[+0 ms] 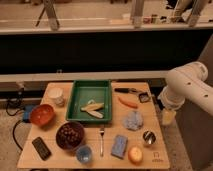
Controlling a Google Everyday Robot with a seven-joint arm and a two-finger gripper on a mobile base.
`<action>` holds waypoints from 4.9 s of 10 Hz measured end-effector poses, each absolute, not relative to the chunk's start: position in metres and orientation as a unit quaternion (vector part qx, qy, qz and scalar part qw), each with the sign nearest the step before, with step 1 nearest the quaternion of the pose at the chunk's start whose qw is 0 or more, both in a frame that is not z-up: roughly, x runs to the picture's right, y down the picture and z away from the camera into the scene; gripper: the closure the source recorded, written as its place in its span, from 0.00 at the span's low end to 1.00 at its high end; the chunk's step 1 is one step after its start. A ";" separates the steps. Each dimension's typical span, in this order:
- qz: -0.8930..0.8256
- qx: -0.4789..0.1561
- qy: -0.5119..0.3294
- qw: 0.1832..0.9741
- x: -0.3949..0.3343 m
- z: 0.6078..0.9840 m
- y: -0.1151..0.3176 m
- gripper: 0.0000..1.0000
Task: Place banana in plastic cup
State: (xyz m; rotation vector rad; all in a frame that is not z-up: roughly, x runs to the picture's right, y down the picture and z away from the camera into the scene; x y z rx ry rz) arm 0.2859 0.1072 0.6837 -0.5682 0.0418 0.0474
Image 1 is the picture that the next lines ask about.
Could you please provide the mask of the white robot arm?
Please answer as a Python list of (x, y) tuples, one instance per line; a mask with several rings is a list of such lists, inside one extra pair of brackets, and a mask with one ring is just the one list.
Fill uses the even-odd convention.
[(162, 124), (170, 125), (188, 99), (213, 116), (213, 87), (205, 83), (208, 69), (201, 62), (190, 62), (167, 72), (166, 86), (158, 96), (163, 105)]

